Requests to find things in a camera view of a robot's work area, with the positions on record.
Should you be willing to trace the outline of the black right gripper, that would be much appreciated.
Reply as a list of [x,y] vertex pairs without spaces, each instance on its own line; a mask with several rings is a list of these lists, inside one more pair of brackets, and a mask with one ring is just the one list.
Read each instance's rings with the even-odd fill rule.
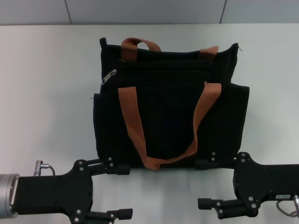
[[210,152],[195,160],[197,170],[234,169],[235,200],[198,198],[200,210],[216,210],[219,219],[256,217],[263,202],[293,201],[299,211],[299,166],[263,165],[246,152],[235,154]]

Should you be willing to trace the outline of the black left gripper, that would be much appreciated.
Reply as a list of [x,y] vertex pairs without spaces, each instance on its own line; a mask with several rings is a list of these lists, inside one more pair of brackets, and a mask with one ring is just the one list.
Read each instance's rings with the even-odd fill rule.
[[129,175],[129,165],[119,165],[111,157],[78,160],[64,175],[20,177],[17,185],[19,215],[62,213],[71,221],[85,224],[113,224],[130,220],[133,209],[90,211],[93,203],[93,175]]

